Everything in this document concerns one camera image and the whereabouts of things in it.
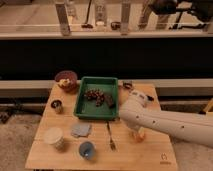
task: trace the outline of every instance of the metal fork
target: metal fork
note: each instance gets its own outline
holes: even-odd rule
[[[109,137],[110,137],[110,140],[109,140],[109,145],[110,145],[110,148],[111,150],[116,150],[116,146],[115,146],[115,142],[113,141],[112,139],[112,132],[111,132],[111,129],[110,129],[110,126],[109,126],[109,122],[107,121],[107,130],[108,130],[108,133],[109,133]]]

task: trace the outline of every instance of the white cup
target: white cup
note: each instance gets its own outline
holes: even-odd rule
[[[46,144],[52,145],[58,150],[63,149],[64,146],[63,131],[57,127],[52,127],[48,129],[44,134],[44,142]]]

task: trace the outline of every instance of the green tray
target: green tray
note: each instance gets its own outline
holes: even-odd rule
[[[109,108],[104,102],[96,107],[95,101],[88,101],[84,93],[90,89],[99,89],[110,93],[115,102],[113,108]],[[83,77],[75,105],[74,115],[79,119],[114,120],[118,115],[118,79],[112,77]]]

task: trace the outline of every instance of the wooden table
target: wooden table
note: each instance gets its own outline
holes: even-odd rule
[[[134,84],[135,89],[141,90],[155,98],[149,102],[148,108],[160,110],[159,101],[153,85]],[[122,121],[110,122],[112,138],[117,150],[109,146],[109,134],[103,121],[82,121],[73,115],[77,91],[65,93],[56,84],[53,86],[49,100],[34,142],[26,161],[28,169],[54,170],[177,170],[177,163],[169,136],[150,129],[145,129],[143,142],[136,142],[132,131]],[[119,104],[128,97],[129,92],[119,86]],[[50,107],[54,99],[60,99],[64,112],[56,114]],[[92,132],[88,138],[74,138],[70,135],[71,125],[78,122],[92,124]],[[56,151],[43,142],[44,132],[50,127],[60,127],[64,132],[66,150]],[[79,145],[89,140],[96,148],[93,161],[84,160],[78,153]]]

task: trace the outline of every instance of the small bowl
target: small bowl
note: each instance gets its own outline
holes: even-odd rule
[[[55,81],[58,82],[58,86],[66,92],[71,91],[77,86],[77,79],[77,74],[69,70],[61,71],[55,76]]]

